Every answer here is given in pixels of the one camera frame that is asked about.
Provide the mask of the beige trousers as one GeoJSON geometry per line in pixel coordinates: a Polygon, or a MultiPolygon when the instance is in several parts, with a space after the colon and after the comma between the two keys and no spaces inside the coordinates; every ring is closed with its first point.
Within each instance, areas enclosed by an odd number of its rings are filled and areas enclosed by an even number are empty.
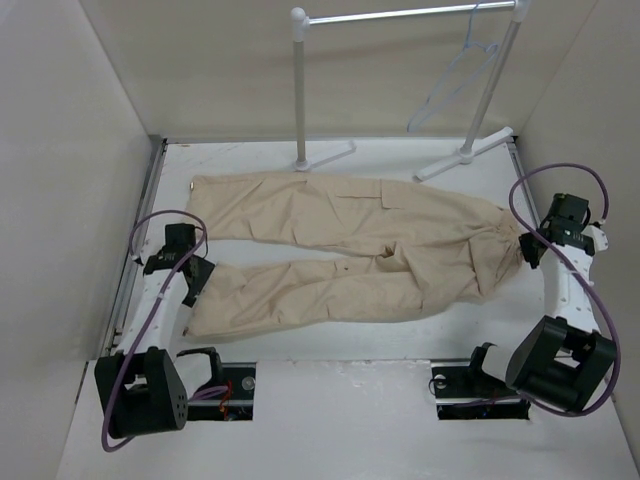
{"type": "Polygon", "coordinates": [[[490,298],[522,264],[510,211],[413,182],[285,172],[197,176],[187,210],[212,240],[330,253],[244,268],[219,263],[187,325],[194,338],[427,317],[490,298]]]}

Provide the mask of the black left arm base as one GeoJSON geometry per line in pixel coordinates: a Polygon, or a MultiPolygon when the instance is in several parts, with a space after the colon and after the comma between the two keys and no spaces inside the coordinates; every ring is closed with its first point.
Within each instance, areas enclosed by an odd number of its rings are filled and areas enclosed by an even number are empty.
{"type": "Polygon", "coordinates": [[[222,370],[199,387],[188,401],[190,422],[252,421],[256,363],[223,363],[222,370]]]}

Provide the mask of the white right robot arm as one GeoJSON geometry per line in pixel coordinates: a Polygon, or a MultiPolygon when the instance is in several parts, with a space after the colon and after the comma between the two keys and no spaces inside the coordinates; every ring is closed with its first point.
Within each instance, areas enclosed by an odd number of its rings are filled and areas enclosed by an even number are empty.
{"type": "Polygon", "coordinates": [[[464,384],[483,396],[501,382],[562,415],[581,415],[618,357],[616,342],[591,326],[596,301],[590,270],[608,240],[591,223],[587,200],[558,193],[536,231],[519,241],[525,262],[543,274],[547,313],[514,349],[476,347],[464,384]]]}

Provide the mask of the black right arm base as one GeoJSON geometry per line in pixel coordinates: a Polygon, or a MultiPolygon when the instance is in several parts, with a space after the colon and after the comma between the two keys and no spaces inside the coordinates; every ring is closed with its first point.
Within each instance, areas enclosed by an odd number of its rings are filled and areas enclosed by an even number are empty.
{"type": "Polygon", "coordinates": [[[467,361],[432,362],[428,389],[441,421],[529,419],[529,402],[467,361]]]}

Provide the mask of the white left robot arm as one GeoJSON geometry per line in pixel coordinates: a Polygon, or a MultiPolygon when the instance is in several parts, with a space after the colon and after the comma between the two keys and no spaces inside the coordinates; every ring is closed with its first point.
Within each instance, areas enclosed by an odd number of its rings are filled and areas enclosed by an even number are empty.
{"type": "Polygon", "coordinates": [[[133,320],[114,353],[95,365],[108,452],[138,436],[183,429],[190,402],[229,389],[214,348],[171,349],[180,312],[195,306],[215,268],[197,254],[205,232],[189,223],[169,224],[164,238],[142,264],[143,291],[133,320]]]}

